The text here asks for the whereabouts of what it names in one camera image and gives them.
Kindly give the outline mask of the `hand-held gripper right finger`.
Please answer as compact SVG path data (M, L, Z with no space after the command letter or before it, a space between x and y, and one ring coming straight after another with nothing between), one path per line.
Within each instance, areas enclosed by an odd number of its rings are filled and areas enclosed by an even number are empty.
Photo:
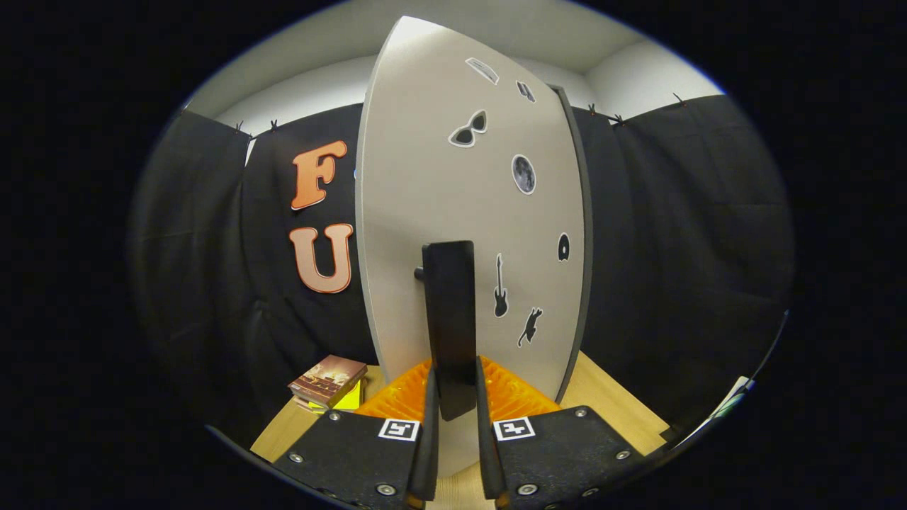
M645 456L591 407L563 409L500 364L475 361L479 467L496 509L581 509Z

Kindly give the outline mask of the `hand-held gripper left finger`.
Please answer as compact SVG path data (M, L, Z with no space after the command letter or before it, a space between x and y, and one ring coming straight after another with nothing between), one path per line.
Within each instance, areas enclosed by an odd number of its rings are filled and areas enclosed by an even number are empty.
M434 362L418 363L353 412L318 417L276 471L343 509L422 509L439 465Z

